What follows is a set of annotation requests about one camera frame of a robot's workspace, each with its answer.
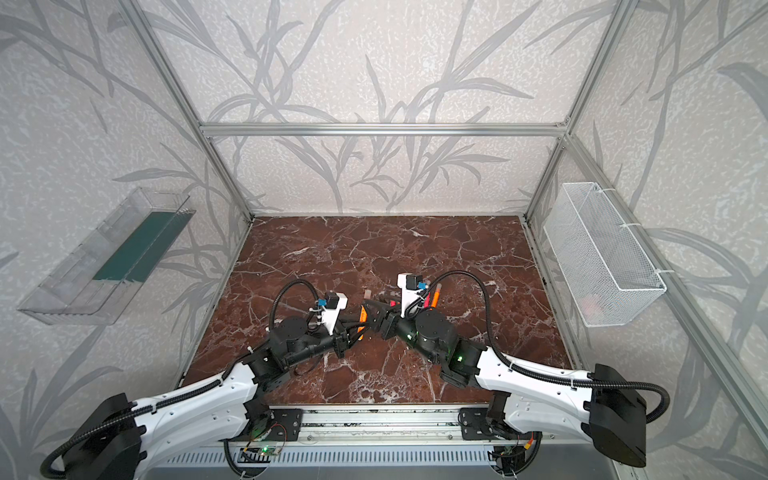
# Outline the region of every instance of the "aluminum profile bar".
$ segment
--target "aluminum profile bar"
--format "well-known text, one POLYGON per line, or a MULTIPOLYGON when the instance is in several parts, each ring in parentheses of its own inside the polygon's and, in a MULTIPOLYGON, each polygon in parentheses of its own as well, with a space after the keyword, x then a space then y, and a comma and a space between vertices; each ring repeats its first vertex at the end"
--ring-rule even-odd
POLYGON ((560 137, 564 124, 280 124, 210 123, 200 129, 206 137, 560 137))
POLYGON ((200 120, 197 118, 197 114, 192 107, 192 102, 187 94, 184 93, 184 89, 181 87, 181 82, 174 73, 173 68, 170 66, 170 61, 160 46, 157 37, 155 37, 152 27, 149 25, 149 20, 147 20, 147 16, 144 14, 141 6, 139 6, 138 1, 118 0, 118 3, 120 4, 123 16, 125 17, 125 23, 134 32, 139 44, 141 44, 141 47, 157 69, 157 73, 160 75, 163 83, 165 83, 166 88, 170 92, 170 96, 179 107, 181 115, 187 122, 192 135, 200 145, 200 149, 206 154, 214 171, 224 183, 227 191, 232 195, 233 201, 237 204, 240 210, 243 211, 243 215, 250 220, 250 208, 248 207, 243 194, 240 192, 229 169, 227 169, 227 166, 224 164, 216 149, 214 149, 213 145, 210 144, 208 139, 206 139, 200 131, 200 120))
MULTIPOLYGON (((629 25, 632 12, 634 12, 637 6, 638 0, 618 0, 614 7, 614 13, 611 16, 611 20, 608 22, 608 26, 605 29, 603 38, 601 40, 598 50, 594 54, 592 63, 587 70, 587 74, 584 76, 584 81, 581 82, 581 87, 576 94, 576 99, 571 107, 571 111, 568 112, 568 116, 565 118, 565 133, 570 134, 573 132, 576 124, 584 113, 584 109, 587 107, 589 99, 591 98, 594 89, 597 88, 600 78, 605 73, 605 69, 608 66, 608 62, 611 60, 616 47, 621 40, 624 31, 629 25)), ((534 210, 541 201, 541 196, 549 184, 549 180, 554 175, 557 167, 560 163, 562 155, 562 145, 557 143, 555 149, 549 157, 549 162, 544 170, 544 174, 541 175, 536 190, 534 190, 531 202, 528 204, 528 209, 525 212, 526 217, 530 218, 533 215, 534 210)))

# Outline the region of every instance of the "green strip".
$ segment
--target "green strip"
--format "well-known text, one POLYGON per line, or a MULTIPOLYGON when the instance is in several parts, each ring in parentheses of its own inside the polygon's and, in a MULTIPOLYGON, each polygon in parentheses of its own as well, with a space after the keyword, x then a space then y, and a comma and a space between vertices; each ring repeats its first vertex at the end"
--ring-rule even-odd
POLYGON ((96 272, 93 280, 146 282, 191 217, 191 212, 151 212, 96 272))

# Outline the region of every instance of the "black motor housing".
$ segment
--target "black motor housing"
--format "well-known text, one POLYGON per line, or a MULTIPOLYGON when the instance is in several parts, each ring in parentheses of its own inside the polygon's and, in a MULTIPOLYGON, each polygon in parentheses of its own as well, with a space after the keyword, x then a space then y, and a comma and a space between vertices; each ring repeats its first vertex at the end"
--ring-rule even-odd
MULTIPOLYGON (((596 364, 592 379, 604 382, 626 382, 610 366, 596 364)), ((589 425, 581 429, 592 437, 598 452, 631 467, 645 466, 646 402, 631 389, 592 389, 589 425)))

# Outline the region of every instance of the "orange object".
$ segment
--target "orange object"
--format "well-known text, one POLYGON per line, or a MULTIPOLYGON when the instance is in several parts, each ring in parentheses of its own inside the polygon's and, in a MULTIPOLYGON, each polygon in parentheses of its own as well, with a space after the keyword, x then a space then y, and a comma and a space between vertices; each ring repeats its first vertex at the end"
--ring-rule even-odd
POLYGON ((442 288, 442 283, 437 284, 437 288, 435 288, 435 297, 432 298, 432 303, 429 306, 437 306, 437 299, 440 298, 440 289, 442 288))
MULTIPOLYGON (((360 307, 360 321, 361 322, 367 322, 368 321, 368 313, 366 312, 366 308, 364 306, 360 307)), ((357 327, 357 331, 359 332, 364 327, 357 327)))

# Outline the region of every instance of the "marker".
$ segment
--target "marker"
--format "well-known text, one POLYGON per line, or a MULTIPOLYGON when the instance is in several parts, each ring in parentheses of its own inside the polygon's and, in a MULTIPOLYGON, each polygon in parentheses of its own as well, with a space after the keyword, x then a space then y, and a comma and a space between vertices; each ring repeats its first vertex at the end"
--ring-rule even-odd
MULTIPOLYGON (((369 300, 371 298, 372 292, 371 290, 366 290, 365 293, 362 295, 363 299, 369 300)), ((360 307, 360 322, 367 322, 368 321, 368 313, 366 312, 366 308, 364 306, 360 307)), ((364 327, 357 327, 357 331, 361 331, 364 327)))
POLYGON ((430 306, 437 306, 437 299, 440 298, 441 288, 442 288, 442 283, 438 283, 437 288, 435 288, 435 298, 432 299, 432 304, 430 306))

